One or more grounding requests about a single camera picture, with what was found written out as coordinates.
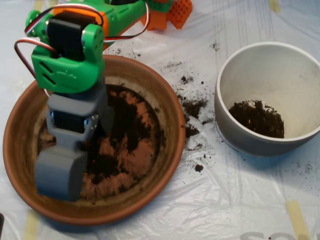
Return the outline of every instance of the yellow tape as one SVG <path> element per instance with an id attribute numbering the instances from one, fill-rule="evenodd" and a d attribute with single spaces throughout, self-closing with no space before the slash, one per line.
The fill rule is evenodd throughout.
<path id="1" fill-rule="evenodd" d="M 45 0 L 34 0 L 34 10 L 42 11 L 45 5 Z"/>
<path id="2" fill-rule="evenodd" d="M 296 200 L 286 203 L 292 227 L 297 240 L 311 240 L 308 228 L 305 224 L 304 217 L 301 213 L 299 203 Z"/>
<path id="3" fill-rule="evenodd" d="M 38 231 L 39 215 L 33 210 L 26 214 L 23 240 L 36 240 Z"/>
<path id="4" fill-rule="evenodd" d="M 58 4 L 58 0 L 49 0 L 49 8 Z"/>
<path id="5" fill-rule="evenodd" d="M 280 13 L 280 4 L 279 0 L 269 0 L 269 7 L 271 11 L 275 12 L 276 14 Z"/>

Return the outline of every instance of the pot rim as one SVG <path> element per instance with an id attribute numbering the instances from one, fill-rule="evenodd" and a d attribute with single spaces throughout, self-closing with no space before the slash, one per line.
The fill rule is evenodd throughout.
<path id="1" fill-rule="evenodd" d="M 260 47 L 260 46 L 279 46 L 279 47 L 283 47 L 283 48 L 287 48 L 293 51 L 296 51 L 302 55 L 304 55 L 306 58 L 310 59 L 311 61 L 313 61 L 317 67 L 320 69 L 320 62 L 318 60 L 316 60 L 311 54 L 309 54 L 308 52 L 287 44 L 287 43 L 283 43 L 283 42 L 277 42 L 277 41 L 264 41 L 264 42 L 258 42 L 258 43 L 253 43 L 250 44 L 248 46 L 242 47 L 239 50 L 237 50 L 235 53 L 233 53 L 222 65 L 218 76 L 217 76 L 217 81 L 216 81 L 216 91 L 217 91 L 217 96 L 219 99 L 219 102 L 221 103 L 221 106 L 224 110 L 224 112 L 227 114 L 227 116 L 233 121 L 234 124 L 236 124 L 239 128 L 241 128 L 243 131 L 249 133 L 250 135 L 252 135 L 253 137 L 259 139 L 259 140 L 263 140 L 263 141 L 267 141 L 267 142 L 274 142 L 274 143 L 292 143 L 292 142 L 299 142 L 301 140 L 310 138 L 311 136 L 314 136 L 315 134 L 317 134 L 318 132 L 320 132 L 320 126 L 318 126 L 316 129 L 314 129 L 313 131 L 302 135 L 302 136 L 297 136 L 297 137 L 290 137 L 290 138 L 275 138 L 275 137 L 269 137 L 269 136 L 264 136 L 262 134 L 256 133 L 248 128 L 246 128 L 245 126 L 243 126 L 241 123 L 239 123 L 228 111 L 227 107 L 225 106 L 225 103 L 223 101 L 222 95 L 221 95 L 221 90 L 220 90 L 220 85 L 221 85 L 221 77 L 223 72 L 225 71 L 226 66 L 229 64 L 229 62 L 237 55 L 239 55 L 240 53 L 254 48 L 254 47 Z"/>
<path id="2" fill-rule="evenodd" d="M 167 92 L 170 95 L 171 102 L 174 105 L 174 108 L 176 109 L 176 117 L 178 119 L 178 122 L 183 124 L 185 126 L 185 119 L 184 119 L 184 113 L 182 110 L 182 107 L 180 105 L 180 102 L 171 88 L 171 86 L 168 84 L 168 82 L 156 71 L 151 69 L 150 67 L 142 64 L 141 62 L 135 61 L 133 59 L 129 59 L 122 56 L 116 56 L 116 55 L 104 55 L 103 58 L 105 60 L 121 60 L 126 61 L 127 63 L 136 66 L 137 68 L 142 69 L 143 71 L 147 71 L 154 75 L 158 81 L 166 88 Z M 148 192 L 142 199 L 135 202 L 134 204 L 118 211 L 114 212 L 109 215 L 100 216 L 100 217 L 87 217 L 87 218 L 75 218 L 75 217 L 67 217 L 67 216 L 61 216 L 51 210 L 46 209 L 45 207 L 38 205 L 31 197 L 29 197 L 28 193 L 24 191 L 24 189 L 19 185 L 18 180 L 15 176 L 15 173 L 13 171 L 12 165 L 11 165 L 11 159 L 9 157 L 9 138 L 11 137 L 11 132 L 13 130 L 13 119 L 16 118 L 19 115 L 19 111 L 21 108 L 22 103 L 26 100 L 27 96 L 30 94 L 30 92 L 37 88 L 37 83 L 34 81 L 30 84 L 30 86 L 23 92 L 23 94 L 19 97 L 18 101 L 14 105 L 10 116 L 7 120 L 7 124 L 5 126 L 4 130 L 4 136 L 3 136 L 3 160 L 4 160 L 4 166 L 6 173 L 9 177 L 9 180 L 15 189 L 15 191 L 18 193 L 18 195 L 36 212 L 39 214 L 48 217 L 52 220 L 55 220 L 57 222 L 65 223 L 65 224 L 72 224 L 72 225 L 80 225 L 80 226 L 92 226 L 92 225 L 100 225 L 100 224 L 106 224 L 118 221 L 120 219 L 123 219 L 125 217 L 130 216 L 131 214 L 135 213 L 136 211 L 140 210 L 144 206 L 146 206 L 151 200 L 153 200 L 167 185 L 167 183 L 170 181 L 171 177 L 174 175 L 178 164 L 180 162 L 184 145 L 185 145 L 185 128 L 178 127 L 178 140 L 177 140 L 177 149 L 173 155 L 172 161 L 167 169 L 167 171 L 164 173 L 163 178 L 160 179 L 160 181 L 154 186 L 154 188 L 151 189 L 150 192 Z"/>

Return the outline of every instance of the gray pot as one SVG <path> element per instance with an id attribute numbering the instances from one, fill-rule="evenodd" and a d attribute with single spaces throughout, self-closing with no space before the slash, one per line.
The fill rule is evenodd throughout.
<path id="1" fill-rule="evenodd" d="M 257 134 L 229 113 L 234 103 L 261 100 L 284 122 L 284 138 Z M 235 52 L 219 71 L 214 96 L 216 123 L 225 141 L 255 156 L 287 153 L 320 131 L 320 63 L 280 42 L 260 42 Z"/>

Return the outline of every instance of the clear plastic sheet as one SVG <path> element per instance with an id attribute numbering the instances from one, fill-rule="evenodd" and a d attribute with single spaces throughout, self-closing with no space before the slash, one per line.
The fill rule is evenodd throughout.
<path id="1" fill-rule="evenodd" d="M 53 2 L 45 0 L 43 7 Z M 26 16 L 34 7 L 32 0 L 0 1 L 1 144 L 11 109 L 33 81 L 13 46 L 24 37 Z M 168 23 L 164 32 L 146 32 L 114 44 L 106 53 L 150 66 L 177 95 L 208 101 L 199 118 L 189 121 L 199 134 L 189 139 L 171 181 L 149 205 L 125 220 L 95 227 L 68 226 L 31 216 L 0 161 L 0 213 L 5 216 L 2 239 L 291 240 L 296 236 L 286 209 L 289 200 L 299 202 L 311 239 L 317 239 L 320 136 L 281 157 L 243 155 L 227 146 L 217 131 L 213 93 L 223 62 L 251 43 L 285 42 L 320 60 L 319 23 L 318 0 L 194 0 L 182 30 Z M 128 33 L 141 29 L 137 23 Z M 30 60 L 33 47 L 21 44 L 21 48 Z M 193 81 L 184 84 L 183 76 Z M 213 121 L 202 124 L 208 119 Z M 196 164 L 202 165 L 203 171 L 196 172 Z"/>

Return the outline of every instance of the gray robot part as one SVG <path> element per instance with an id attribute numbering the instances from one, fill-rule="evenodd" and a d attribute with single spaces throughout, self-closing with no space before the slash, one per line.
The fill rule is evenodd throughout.
<path id="1" fill-rule="evenodd" d="M 38 193 L 55 199 L 77 201 L 87 158 L 86 152 L 61 146 L 41 151 L 34 165 L 34 182 Z"/>
<path id="2" fill-rule="evenodd" d="M 104 78 L 88 91 L 77 94 L 53 94 L 49 98 L 46 124 L 55 136 L 56 146 L 40 152 L 34 165 L 34 181 L 39 194 L 60 200 L 76 201 L 80 197 L 82 173 L 88 155 L 80 150 L 80 143 L 90 140 L 101 125 L 108 134 L 113 125 L 114 111 L 107 106 L 108 97 Z M 55 125 L 55 113 L 84 119 L 83 132 Z"/>

